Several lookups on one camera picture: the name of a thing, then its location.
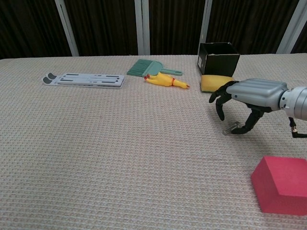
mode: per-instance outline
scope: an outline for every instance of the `green brush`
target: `green brush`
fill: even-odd
[[[127,72],[127,75],[144,77],[147,74],[157,75],[160,73],[166,73],[176,76],[181,76],[182,72],[173,69],[164,69],[163,64],[159,61],[151,61],[145,59],[139,59]]]

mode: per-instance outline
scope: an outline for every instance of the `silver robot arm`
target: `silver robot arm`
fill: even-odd
[[[285,82],[248,79],[228,82],[211,95],[209,102],[212,103],[217,97],[216,111],[221,120],[224,120],[223,104],[230,99],[243,102],[252,110],[245,125],[232,130],[232,134],[247,133],[264,113],[282,109],[289,117],[292,136],[307,138],[307,135],[297,133],[293,119],[307,120],[307,87],[289,90]]]

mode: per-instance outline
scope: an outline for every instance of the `textured tablecloth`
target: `textured tablecloth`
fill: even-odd
[[[189,90],[127,76],[122,89],[51,87],[63,74],[125,74],[140,57],[15,59],[0,69],[1,229],[307,229],[307,217],[261,213],[250,175],[265,155],[306,158],[284,111],[223,136],[200,92],[197,56],[142,57],[184,71]],[[307,85],[307,54],[241,56],[236,80]],[[299,132],[307,122],[296,120]]]

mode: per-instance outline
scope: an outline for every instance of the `black box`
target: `black box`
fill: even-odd
[[[198,67],[202,75],[232,77],[240,54],[229,42],[201,43]]]

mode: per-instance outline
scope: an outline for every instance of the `black curtain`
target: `black curtain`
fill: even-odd
[[[291,53],[307,53],[307,23],[305,23]]]
[[[80,56],[137,55],[134,0],[65,0]]]
[[[0,1],[0,58],[71,56],[54,0]]]
[[[205,0],[149,0],[150,52],[197,54]]]
[[[276,53],[298,0],[213,0],[206,42],[240,54]]]

